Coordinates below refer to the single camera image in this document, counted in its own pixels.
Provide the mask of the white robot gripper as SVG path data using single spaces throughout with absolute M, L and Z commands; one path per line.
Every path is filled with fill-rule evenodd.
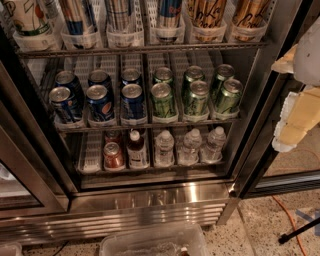
M 293 74 L 307 86 L 302 92 L 290 92 L 277 123 L 272 147 L 289 152 L 320 122 L 320 17 L 281 58 L 271 65 L 280 74 Z

